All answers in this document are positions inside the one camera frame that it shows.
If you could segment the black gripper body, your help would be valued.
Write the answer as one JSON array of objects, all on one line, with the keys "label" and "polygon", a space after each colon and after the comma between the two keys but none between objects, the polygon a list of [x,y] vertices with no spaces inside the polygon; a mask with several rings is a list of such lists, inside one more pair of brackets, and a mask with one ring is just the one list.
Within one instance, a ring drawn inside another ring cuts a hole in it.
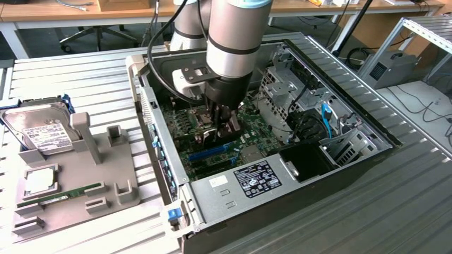
[{"label": "black gripper body", "polygon": [[247,95],[252,75],[253,73],[251,72],[240,78],[220,76],[207,81],[205,96],[208,107],[227,106],[231,110],[236,110]]}]

